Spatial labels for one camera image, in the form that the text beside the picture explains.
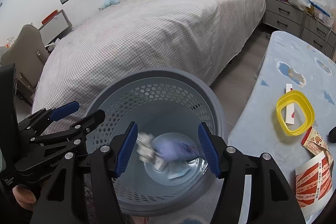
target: finger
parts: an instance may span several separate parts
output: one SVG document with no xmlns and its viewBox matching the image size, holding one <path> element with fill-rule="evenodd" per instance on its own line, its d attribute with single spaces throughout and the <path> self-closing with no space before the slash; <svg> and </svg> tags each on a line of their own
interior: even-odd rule
<svg viewBox="0 0 336 224">
<path fill-rule="evenodd" d="M 134 224 L 147 224 L 148 217 L 130 216 Z"/>
<path fill-rule="evenodd" d="M 13 188 L 13 195 L 15 197 L 15 199 L 21 203 L 27 203 L 27 204 L 33 204 L 36 203 L 36 198 L 33 194 L 32 191 L 24 188 L 24 187 L 20 187 L 20 186 L 16 186 Z"/>
<path fill-rule="evenodd" d="M 34 210 L 34 207 L 32 204 L 29 204 L 29 203 L 24 203 L 24 202 L 20 202 L 18 201 L 18 204 L 23 208 L 23 209 L 26 209 L 26 210 L 29 210 L 29 211 L 33 211 Z"/>
</svg>

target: drawer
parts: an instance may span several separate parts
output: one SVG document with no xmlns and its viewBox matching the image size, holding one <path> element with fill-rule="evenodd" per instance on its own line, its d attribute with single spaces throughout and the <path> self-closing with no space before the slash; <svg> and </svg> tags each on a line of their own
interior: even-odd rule
<svg viewBox="0 0 336 224">
<path fill-rule="evenodd" d="M 277 0 L 266 0 L 266 10 L 301 25 L 303 12 Z"/>
<path fill-rule="evenodd" d="M 327 40 L 328 33 L 330 31 L 324 24 L 321 22 L 317 22 L 317 20 L 309 15 L 306 15 L 306 21 L 304 23 L 304 27 L 318 35 L 324 41 Z M 331 31 L 328 36 L 328 44 L 332 47 L 336 44 L 336 35 Z"/>
<path fill-rule="evenodd" d="M 312 33 L 310 30 L 304 28 L 301 39 L 306 41 L 308 44 L 312 45 L 314 48 L 318 49 L 320 52 L 325 54 L 326 42 L 318 37 L 316 34 Z"/>
<path fill-rule="evenodd" d="M 325 52 L 323 52 L 323 53 L 331 59 L 332 56 L 333 56 L 334 48 L 331 47 L 328 43 L 326 43 L 324 45 L 324 49 L 325 49 Z"/>
<path fill-rule="evenodd" d="M 266 11 L 264 23 L 299 37 L 301 26 L 280 15 Z"/>
<path fill-rule="evenodd" d="M 327 34 L 327 43 L 333 48 L 336 45 L 336 34 L 333 33 L 332 31 L 329 33 L 329 36 Z"/>
</svg>

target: wooden floor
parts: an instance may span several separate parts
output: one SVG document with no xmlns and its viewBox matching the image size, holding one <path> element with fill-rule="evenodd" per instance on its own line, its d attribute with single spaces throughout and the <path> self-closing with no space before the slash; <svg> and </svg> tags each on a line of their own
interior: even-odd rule
<svg viewBox="0 0 336 224">
<path fill-rule="evenodd" d="M 275 29 L 261 24 L 247 40 L 241 52 L 232 59 L 211 85 L 226 115 L 229 132 L 235 126 L 250 98 L 256 80 L 254 75 Z"/>
</svg>

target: black object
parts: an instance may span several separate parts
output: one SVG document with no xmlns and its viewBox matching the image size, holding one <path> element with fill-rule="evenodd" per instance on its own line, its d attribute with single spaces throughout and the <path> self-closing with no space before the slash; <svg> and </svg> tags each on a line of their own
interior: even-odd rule
<svg viewBox="0 0 336 224">
<path fill-rule="evenodd" d="M 329 142 L 336 143 L 336 127 L 329 132 Z"/>
<path fill-rule="evenodd" d="M 20 89 L 17 89 L 17 90 L 16 90 L 16 96 L 17 96 L 20 100 L 24 101 L 24 102 L 25 102 L 27 105 L 29 105 L 30 107 L 33 107 L 33 103 L 32 103 L 32 101 L 31 101 L 29 98 L 27 98 L 27 96 L 24 95 L 23 92 L 22 92 Z"/>
<path fill-rule="evenodd" d="M 69 130 L 41 136 L 52 120 L 76 110 L 76 102 L 58 109 L 42 109 L 18 125 L 13 104 L 14 75 L 14 65 L 0 68 L 0 92 L 6 94 L 1 109 L 7 113 L 0 116 L 0 124 L 7 126 L 0 131 L 0 149 L 6 162 L 0 179 L 7 190 L 21 183 L 36 196 L 40 194 L 30 223 L 88 224 L 83 174 L 90 173 L 98 223 L 125 224 L 111 178 L 119 177 L 126 168 L 127 162 L 123 162 L 118 169 L 118 154 L 136 124 L 131 122 L 125 134 L 88 155 L 86 135 L 104 121 L 104 111 L 83 118 Z M 205 123 L 202 125 L 219 155 L 218 177 L 225 179 L 211 224 L 238 223 L 245 175 L 249 174 L 252 190 L 248 223 L 305 223 L 292 190 L 269 154 L 246 156 L 227 147 L 222 138 L 211 135 Z M 128 149 L 130 155 L 133 147 Z M 40 183 L 47 179 L 40 192 Z"/>
</svg>

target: white paper card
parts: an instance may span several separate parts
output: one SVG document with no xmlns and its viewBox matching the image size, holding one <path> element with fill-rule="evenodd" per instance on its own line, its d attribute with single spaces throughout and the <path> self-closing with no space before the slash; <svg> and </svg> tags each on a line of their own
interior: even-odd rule
<svg viewBox="0 0 336 224">
<path fill-rule="evenodd" d="M 286 93 L 293 90 L 292 84 L 286 84 Z M 286 105 L 286 120 L 285 123 L 294 124 L 294 103 Z"/>
</svg>

